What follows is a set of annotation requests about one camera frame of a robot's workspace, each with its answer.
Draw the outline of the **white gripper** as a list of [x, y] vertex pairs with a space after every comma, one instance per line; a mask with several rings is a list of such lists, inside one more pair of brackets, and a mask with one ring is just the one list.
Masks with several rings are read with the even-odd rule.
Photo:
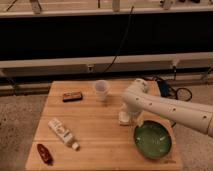
[[142, 126], [144, 123], [144, 117], [142, 116], [141, 110], [134, 110], [133, 108], [130, 108], [126, 104], [122, 104], [121, 111], [124, 111], [129, 114], [131, 118], [131, 123], [129, 125], [123, 125], [123, 126]]

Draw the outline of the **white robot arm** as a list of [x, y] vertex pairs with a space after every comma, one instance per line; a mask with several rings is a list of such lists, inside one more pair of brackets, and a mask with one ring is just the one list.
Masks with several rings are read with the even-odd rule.
[[148, 90], [144, 79], [124, 90], [122, 99], [131, 114], [145, 110], [213, 138], [213, 106], [150, 95]]

